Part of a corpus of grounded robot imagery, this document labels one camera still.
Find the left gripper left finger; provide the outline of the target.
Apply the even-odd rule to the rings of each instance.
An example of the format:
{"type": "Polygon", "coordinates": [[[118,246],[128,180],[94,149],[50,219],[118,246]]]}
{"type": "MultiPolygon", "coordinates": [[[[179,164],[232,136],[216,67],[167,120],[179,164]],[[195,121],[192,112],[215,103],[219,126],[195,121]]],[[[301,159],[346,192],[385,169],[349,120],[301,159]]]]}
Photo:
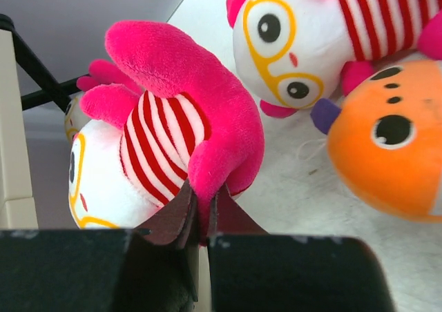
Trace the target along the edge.
{"type": "Polygon", "coordinates": [[[1,232],[2,311],[191,311],[197,298],[188,184],[134,229],[1,232]]]}

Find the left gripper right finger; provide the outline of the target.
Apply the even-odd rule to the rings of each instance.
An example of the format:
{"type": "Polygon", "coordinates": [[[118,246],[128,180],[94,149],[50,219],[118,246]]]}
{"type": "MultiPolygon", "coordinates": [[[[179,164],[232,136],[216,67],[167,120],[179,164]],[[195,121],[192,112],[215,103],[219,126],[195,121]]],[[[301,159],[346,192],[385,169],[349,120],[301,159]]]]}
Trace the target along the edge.
{"type": "Polygon", "coordinates": [[[395,309],[381,265],[362,240],[272,235],[226,186],[211,203],[207,238],[213,311],[395,309]]]}

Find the white pink glasses plush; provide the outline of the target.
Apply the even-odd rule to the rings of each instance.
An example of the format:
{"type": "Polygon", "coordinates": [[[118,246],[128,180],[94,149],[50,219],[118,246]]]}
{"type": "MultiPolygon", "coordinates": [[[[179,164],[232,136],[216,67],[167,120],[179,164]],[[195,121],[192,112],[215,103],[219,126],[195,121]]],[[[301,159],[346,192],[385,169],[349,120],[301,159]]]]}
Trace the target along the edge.
{"type": "Polygon", "coordinates": [[[270,117],[350,93],[373,62],[441,58],[441,0],[226,0],[236,70],[270,117]]]}
{"type": "Polygon", "coordinates": [[[252,185],[265,153],[255,101],[185,32],[124,20],[106,32],[109,60],[92,62],[79,105],[89,117],[70,153],[68,203],[79,228],[134,228],[184,184],[200,230],[211,200],[252,185]]]}

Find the orange shark plush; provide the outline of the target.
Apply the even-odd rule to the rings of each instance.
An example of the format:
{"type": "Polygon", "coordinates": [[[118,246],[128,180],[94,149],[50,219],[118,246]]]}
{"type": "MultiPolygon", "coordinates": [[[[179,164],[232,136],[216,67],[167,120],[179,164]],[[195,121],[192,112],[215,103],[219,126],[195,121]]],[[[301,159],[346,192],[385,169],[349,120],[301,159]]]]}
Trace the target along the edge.
{"type": "Polygon", "coordinates": [[[417,222],[441,221],[441,62],[386,67],[336,105],[311,110],[348,189],[373,208],[417,222]]]}

